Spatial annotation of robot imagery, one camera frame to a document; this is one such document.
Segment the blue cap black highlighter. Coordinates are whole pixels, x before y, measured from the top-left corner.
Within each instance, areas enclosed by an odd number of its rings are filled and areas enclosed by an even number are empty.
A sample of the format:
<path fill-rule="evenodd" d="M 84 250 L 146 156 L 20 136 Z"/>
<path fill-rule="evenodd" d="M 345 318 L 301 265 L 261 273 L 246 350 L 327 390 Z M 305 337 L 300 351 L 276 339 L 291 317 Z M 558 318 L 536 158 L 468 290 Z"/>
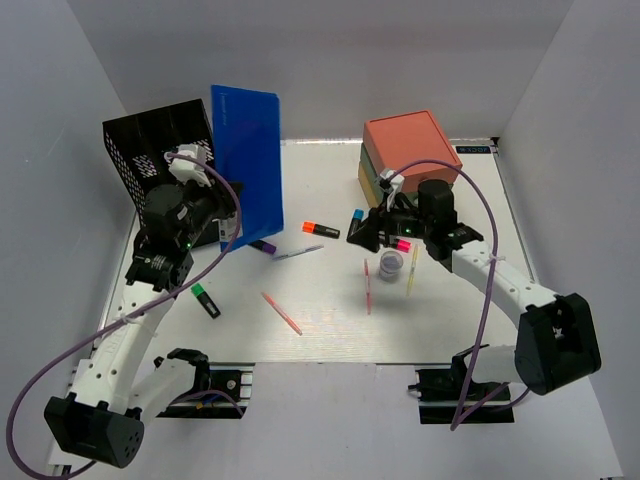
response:
<path fill-rule="evenodd" d="M 355 209 L 349 224 L 347 236 L 350 237 L 360 227 L 364 216 L 364 211 L 361 209 Z"/>

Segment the small clear glitter jar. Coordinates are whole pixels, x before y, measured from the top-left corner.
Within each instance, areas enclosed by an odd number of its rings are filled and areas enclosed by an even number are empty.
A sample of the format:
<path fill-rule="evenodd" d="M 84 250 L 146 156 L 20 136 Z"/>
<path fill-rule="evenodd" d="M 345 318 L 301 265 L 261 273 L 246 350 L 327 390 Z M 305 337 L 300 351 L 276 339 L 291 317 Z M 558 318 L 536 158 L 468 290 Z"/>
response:
<path fill-rule="evenodd" d="M 378 275 L 383 281 L 395 282 L 400 277 L 403 265 L 404 260 L 400 253 L 387 251 L 380 257 Z"/>

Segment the green drawer box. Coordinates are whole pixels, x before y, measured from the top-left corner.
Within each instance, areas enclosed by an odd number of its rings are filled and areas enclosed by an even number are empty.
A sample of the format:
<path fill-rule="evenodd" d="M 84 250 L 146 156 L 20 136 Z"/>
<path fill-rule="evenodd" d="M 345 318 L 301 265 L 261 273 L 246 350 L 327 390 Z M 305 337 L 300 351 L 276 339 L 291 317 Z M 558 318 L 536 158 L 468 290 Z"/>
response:
<path fill-rule="evenodd" d="M 374 182 L 376 185 L 378 185 L 376 183 L 376 178 L 377 178 L 378 174 L 377 174 L 377 172 L 375 171 L 375 169 L 373 167 L 373 164 L 372 164 L 372 162 L 370 160 L 370 157 L 368 155 L 368 152 L 367 152 L 364 144 L 361 144 L 361 148 L 360 148 L 359 166 L 360 165 L 362 165 L 363 168 L 365 169 L 365 172 L 366 172 L 367 176 L 369 177 L 369 180 Z"/>

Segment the purple cap black highlighter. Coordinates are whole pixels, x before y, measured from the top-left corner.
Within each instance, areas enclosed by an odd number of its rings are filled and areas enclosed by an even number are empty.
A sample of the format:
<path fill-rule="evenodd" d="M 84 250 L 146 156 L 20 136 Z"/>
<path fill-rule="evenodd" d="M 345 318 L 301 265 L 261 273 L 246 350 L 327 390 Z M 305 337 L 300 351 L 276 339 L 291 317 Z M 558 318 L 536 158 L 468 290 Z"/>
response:
<path fill-rule="evenodd" d="M 274 255 L 277 251 L 277 247 L 269 242 L 266 242 L 264 240 L 256 240 L 253 242 L 250 242 L 249 245 L 256 249 L 259 250 L 261 252 L 264 252 L 268 255 Z"/>

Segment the green cap black highlighter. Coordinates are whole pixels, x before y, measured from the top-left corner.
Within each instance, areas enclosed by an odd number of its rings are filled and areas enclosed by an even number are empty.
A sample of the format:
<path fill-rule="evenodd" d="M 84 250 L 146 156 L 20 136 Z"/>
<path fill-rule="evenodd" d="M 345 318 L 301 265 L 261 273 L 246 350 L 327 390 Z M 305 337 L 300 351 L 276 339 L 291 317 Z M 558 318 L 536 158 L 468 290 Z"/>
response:
<path fill-rule="evenodd" d="M 216 319 L 221 315 L 221 311 L 215 302 L 199 283 L 191 286 L 191 293 L 212 319 Z"/>

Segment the blue plastic folder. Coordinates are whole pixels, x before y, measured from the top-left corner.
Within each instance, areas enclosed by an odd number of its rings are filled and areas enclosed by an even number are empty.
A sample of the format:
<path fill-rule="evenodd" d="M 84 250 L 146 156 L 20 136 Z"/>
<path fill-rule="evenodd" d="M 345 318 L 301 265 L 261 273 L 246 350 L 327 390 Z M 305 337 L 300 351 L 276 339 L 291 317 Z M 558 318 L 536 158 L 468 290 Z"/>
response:
<path fill-rule="evenodd" d="M 242 185 L 242 221 L 219 223 L 221 248 L 240 229 L 236 250 L 284 228 L 280 101 L 274 93 L 222 85 L 212 86 L 211 96 L 214 168 Z"/>

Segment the salmon top drawer box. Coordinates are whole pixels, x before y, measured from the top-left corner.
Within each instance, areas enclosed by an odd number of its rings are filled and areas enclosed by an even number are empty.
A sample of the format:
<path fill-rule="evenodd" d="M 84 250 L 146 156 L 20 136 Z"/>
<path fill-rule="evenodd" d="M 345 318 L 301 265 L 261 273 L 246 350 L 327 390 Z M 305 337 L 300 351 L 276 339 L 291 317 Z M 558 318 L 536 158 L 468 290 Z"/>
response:
<path fill-rule="evenodd" d="M 368 120 L 361 144 L 378 175 L 385 168 L 397 170 L 416 160 L 431 161 L 403 173 L 402 191 L 411 199 L 416 198 L 420 181 L 440 179 L 452 185 L 462 169 L 455 149 L 429 110 Z"/>

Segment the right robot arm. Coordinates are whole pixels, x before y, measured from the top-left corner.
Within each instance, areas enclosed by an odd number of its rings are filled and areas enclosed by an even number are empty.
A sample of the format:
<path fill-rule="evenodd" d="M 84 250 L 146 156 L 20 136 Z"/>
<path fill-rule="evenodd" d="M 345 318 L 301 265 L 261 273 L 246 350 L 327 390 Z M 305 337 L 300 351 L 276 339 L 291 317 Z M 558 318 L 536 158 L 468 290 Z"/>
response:
<path fill-rule="evenodd" d="M 402 193 L 385 197 L 347 241 L 377 252 L 403 237 L 421 240 L 433 260 L 485 290 L 517 330 L 515 345 L 483 346 L 453 357 L 451 384 L 459 396 L 475 398 L 488 383 L 520 383 L 546 395 L 601 368 L 586 299 L 541 286 L 493 254 L 480 233 L 458 220 L 445 181 L 421 182 L 416 205 Z"/>

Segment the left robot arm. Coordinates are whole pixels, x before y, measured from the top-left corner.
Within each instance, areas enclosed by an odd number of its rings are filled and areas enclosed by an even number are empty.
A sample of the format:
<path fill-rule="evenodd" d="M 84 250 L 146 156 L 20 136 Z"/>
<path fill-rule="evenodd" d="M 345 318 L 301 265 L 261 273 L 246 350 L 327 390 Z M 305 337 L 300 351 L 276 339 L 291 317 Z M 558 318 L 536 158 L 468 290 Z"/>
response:
<path fill-rule="evenodd" d="M 205 396 L 211 387 L 206 354 L 176 348 L 155 369 L 135 379 L 161 320 L 193 266 L 191 247 L 235 207 L 225 189 L 194 180 L 160 184 L 144 200 L 142 227 L 125 275 L 123 325 L 98 345 L 87 370 L 63 398 L 49 399 L 44 418 L 59 447 L 117 468 L 137 455 L 145 427 L 184 395 Z"/>

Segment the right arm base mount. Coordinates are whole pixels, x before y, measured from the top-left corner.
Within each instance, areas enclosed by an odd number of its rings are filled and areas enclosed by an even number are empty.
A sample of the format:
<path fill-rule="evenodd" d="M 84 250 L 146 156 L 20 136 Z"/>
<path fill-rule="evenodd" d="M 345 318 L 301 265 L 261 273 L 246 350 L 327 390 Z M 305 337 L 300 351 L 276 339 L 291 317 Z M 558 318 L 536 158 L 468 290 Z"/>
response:
<path fill-rule="evenodd" d="M 453 420 L 463 381 L 467 372 L 464 360 L 468 348 L 452 357 L 450 364 L 425 365 L 416 370 L 416 380 L 407 387 L 418 400 L 422 425 L 445 425 Z M 515 422 L 508 388 L 463 421 L 463 424 L 511 424 Z"/>

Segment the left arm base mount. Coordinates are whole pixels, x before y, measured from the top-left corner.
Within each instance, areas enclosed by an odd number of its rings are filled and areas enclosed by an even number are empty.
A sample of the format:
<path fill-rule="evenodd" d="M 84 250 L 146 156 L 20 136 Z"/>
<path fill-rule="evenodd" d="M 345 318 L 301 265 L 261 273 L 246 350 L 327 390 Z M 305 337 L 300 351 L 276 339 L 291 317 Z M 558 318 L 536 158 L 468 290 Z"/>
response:
<path fill-rule="evenodd" d="M 159 418 L 242 418 L 251 397 L 251 365 L 212 363 L 198 350 L 176 348 L 166 357 L 156 357 L 154 366 L 159 368 L 169 359 L 187 362 L 194 369 L 194 381 L 192 388 L 166 407 Z"/>

